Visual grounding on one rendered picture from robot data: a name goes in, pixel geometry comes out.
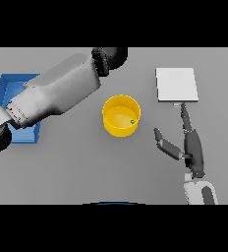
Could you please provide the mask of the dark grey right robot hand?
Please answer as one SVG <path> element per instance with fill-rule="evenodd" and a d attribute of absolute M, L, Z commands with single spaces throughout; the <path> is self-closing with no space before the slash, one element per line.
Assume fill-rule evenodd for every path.
<path fill-rule="evenodd" d="M 204 178 L 204 160 L 199 134 L 193 128 L 188 109 L 184 103 L 181 104 L 181 118 L 184 131 L 184 149 L 178 147 L 163 138 L 161 132 L 154 128 L 156 146 L 174 160 L 183 159 L 193 178 Z"/>

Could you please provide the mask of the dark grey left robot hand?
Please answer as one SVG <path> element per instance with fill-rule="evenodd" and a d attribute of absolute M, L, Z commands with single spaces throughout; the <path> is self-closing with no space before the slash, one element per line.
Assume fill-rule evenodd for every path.
<path fill-rule="evenodd" d="M 107 77 L 111 70 L 118 69 L 128 59 L 128 48 L 94 47 L 91 55 L 97 75 Z"/>

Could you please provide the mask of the yellow bowl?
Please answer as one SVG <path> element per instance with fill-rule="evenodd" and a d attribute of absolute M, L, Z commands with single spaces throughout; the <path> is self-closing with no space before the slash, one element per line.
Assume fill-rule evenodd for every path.
<path fill-rule="evenodd" d="M 110 135 L 116 138 L 126 138 L 134 134 L 140 118 L 140 105 L 126 94 L 111 96 L 102 107 L 103 126 Z"/>

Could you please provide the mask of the pale square measuring scale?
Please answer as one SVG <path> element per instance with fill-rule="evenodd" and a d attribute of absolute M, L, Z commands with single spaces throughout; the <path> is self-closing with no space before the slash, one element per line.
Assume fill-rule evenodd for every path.
<path fill-rule="evenodd" d="M 157 99 L 159 102 L 198 102 L 198 90 L 193 68 L 156 68 Z"/>

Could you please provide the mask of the blue tray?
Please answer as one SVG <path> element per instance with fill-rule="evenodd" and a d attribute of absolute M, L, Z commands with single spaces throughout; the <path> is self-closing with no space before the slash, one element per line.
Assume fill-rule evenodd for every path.
<path fill-rule="evenodd" d="M 24 90 L 24 84 L 37 74 L 2 74 L 0 76 L 0 105 L 5 108 L 10 99 Z M 36 144 L 39 139 L 40 123 L 26 129 L 16 130 L 8 125 L 12 133 L 12 144 Z"/>

